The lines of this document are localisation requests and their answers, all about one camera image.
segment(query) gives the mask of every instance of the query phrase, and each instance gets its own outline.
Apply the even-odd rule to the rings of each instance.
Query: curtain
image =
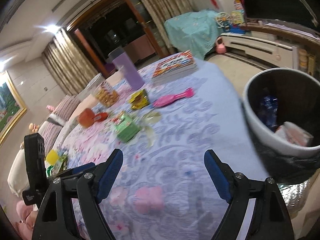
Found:
[[[79,47],[60,29],[42,53],[42,59],[62,90],[79,94],[98,74]]]
[[[152,17],[165,45],[172,45],[164,28],[164,22],[175,16],[193,11],[188,0],[141,0]]]

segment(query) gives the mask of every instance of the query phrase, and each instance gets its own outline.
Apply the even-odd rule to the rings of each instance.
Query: pink comb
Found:
[[[195,92],[192,88],[188,88],[181,94],[177,95],[166,95],[157,99],[154,103],[154,107],[163,107],[172,104],[174,101],[181,99],[181,98],[191,98],[195,95]]]

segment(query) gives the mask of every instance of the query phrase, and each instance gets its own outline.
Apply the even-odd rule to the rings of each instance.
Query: floral bedspread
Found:
[[[211,239],[227,209],[204,166],[204,152],[213,149],[219,158],[250,179],[268,177],[248,137],[240,100],[218,67],[196,60],[199,70],[166,85],[154,87],[155,64],[140,71],[151,101],[193,87],[196,94],[158,109],[161,120],[153,125],[152,146],[145,132],[121,143],[105,122],[88,129],[78,125],[62,147],[68,150],[68,167],[104,162],[115,148],[124,163],[109,196],[100,204],[117,239]],[[133,91],[126,81],[115,86],[120,100],[114,112],[129,108]],[[98,105],[94,111],[103,108]],[[150,111],[150,107],[139,113]],[[74,210],[82,236],[90,239],[80,206]],[[244,239],[251,216],[246,216],[238,236]]]

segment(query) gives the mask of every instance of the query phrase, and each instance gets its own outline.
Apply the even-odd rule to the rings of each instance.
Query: black tv screen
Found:
[[[320,0],[244,0],[248,20],[275,19],[320,33]]]

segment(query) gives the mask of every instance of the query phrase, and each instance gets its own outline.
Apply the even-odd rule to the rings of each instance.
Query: purple bottle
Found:
[[[123,48],[119,47],[113,50],[108,56],[133,90],[138,90],[144,85],[144,80]]]

